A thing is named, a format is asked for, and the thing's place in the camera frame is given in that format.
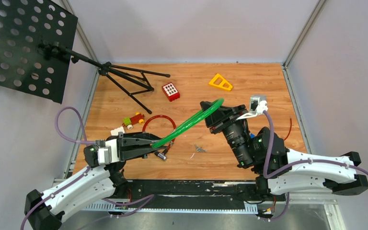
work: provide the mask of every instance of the white backdrop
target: white backdrop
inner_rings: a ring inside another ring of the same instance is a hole
[[[88,55],[78,37],[74,50]],[[94,74],[86,63],[71,64],[63,104],[0,87],[0,230],[19,229],[26,194],[64,176],[73,145],[56,133],[54,116],[64,106],[83,111]],[[64,112],[63,132],[75,137],[78,127],[77,117]]]
[[[317,2],[69,1],[103,62],[282,62]]]
[[[368,1],[328,1],[290,66],[314,154],[361,154],[368,169]],[[368,190],[339,197],[346,229],[368,229]]]

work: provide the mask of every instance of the yellow plastic toy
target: yellow plastic toy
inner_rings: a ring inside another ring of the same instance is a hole
[[[215,82],[218,79],[221,80],[221,82],[219,84],[215,84]],[[233,88],[233,86],[227,80],[225,80],[219,73],[215,75],[215,77],[208,83],[208,85],[214,86],[214,87],[217,87],[218,89],[222,89],[226,91],[231,91]]]

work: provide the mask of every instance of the wood surface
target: wood surface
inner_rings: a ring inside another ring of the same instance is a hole
[[[248,108],[252,94],[267,96],[269,113],[275,125],[275,132],[284,138],[289,130],[290,117],[293,125],[286,146],[305,152],[301,132],[295,117],[293,105],[279,64],[134,64],[127,67],[169,73],[171,78],[147,75],[155,88],[154,92],[138,94],[136,97],[153,114],[149,115],[130,97],[122,92],[106,77],[100,77],[95,91],[91,110],[86,124],[88,140],[105,139],[110,130],[121,126],[124,117],[132,117],[136,112],[145,115],[145,120],[153,115],[167,115],[177,126],[200,110],[201,101],[214,101],[224,98],[225,106],[245,104]],[[230,92],[208,85],[215,76],[221,74],[232,85]],[[115,79],[130,92],[142,90],[119,77]],[[161,86],[173,82],[181,97],[169,102]],[[268,126],[264,115],[249,118],[249,129],[257,134]],[[136,124],[127,132],[140,132],[143,125]],[[158,118],[150,122],[146,131],[159,137],[165,137],[172,131],[167,119]],[[207,152],[196,152],[194,145],[201,146]],[[75,169],[77,172],[86,166],[83,147],[80,148]],[[149,155],[147,159],[134,159],[126,163],[127,179],[254,179],[256,175],[250,169],[239,169],[229,145],[222,133],[210,134],[202,121],[180,135],[167,154],[167,161]]]

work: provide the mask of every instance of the green ring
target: green ring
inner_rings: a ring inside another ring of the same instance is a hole
[[[219,99],[215,100],[212,103],[212,106],[209,107],[207,110],[205,110],[203,112],[202,112],[202,110],[198,111],[192,117],[190,117],[189,119],[184,121],[181,125],[179,125],[176,128],[175,131],[170,133],[165,138],[163,138],[163,139],[157,141],[156,143],[152,144],[151,147],[152,148],[158,148],[158,147],[164,145],[165,143],[171,141],[172,139],[176,138],[177,136],[179,136],[183,132],[187,131],[189,128],[195,126],[196,124],[198,124],[198,122],[204,120],[207,116],[211,115],[213,112],[215,112],[217,109],[219,109],[219,107],[223,104],[223,101],[224,101],[223,98],[219,98]]]

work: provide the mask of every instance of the red box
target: red box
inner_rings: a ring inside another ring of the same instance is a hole
[[[175,99],[180,98],[180,93],[176,89],[176,87],[173,85],[172,82],[165,84],[161,87],[163,89],[164,94],[169,99],[169,101],[174,101]]]

